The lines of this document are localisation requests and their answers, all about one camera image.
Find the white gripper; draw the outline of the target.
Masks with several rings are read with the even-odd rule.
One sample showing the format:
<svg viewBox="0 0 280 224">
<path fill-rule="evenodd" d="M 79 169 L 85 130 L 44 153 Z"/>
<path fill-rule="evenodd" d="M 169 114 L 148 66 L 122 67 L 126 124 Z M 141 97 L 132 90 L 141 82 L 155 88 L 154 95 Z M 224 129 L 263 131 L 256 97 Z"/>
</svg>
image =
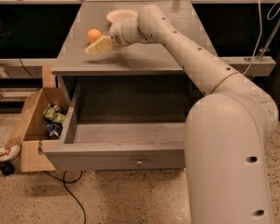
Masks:
<svg viewBox="0 0 280 224">
<path fill-rule="evenodd" d="M 113 44 L 119 47 L 126 47 L 127 41 L 122 32 L 123 21 L 113 22 L 109 28 L 109 36 L 102 35 L 94 43 L 85 48 L 85 52 L 90 55 L 97 55 L 113 48 Z"/>
</svg>

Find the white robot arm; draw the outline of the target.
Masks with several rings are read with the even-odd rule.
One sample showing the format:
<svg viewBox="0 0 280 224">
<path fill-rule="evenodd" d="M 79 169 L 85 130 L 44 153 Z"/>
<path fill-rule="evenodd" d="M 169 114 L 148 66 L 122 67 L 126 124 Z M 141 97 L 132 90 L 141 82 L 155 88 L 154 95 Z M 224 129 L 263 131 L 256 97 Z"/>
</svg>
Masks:
<svg viewBox="0 0 280 224">
<path fill-rule="evenodd" d="M 156 6 L 120 16 L 89 54 L 135 43 L 163 45 L 203 93 L 185 126 L 191 224 L 274 224 L 264 146 L 278 124 L 273 98 L 180 33 Z"/>
</svg>

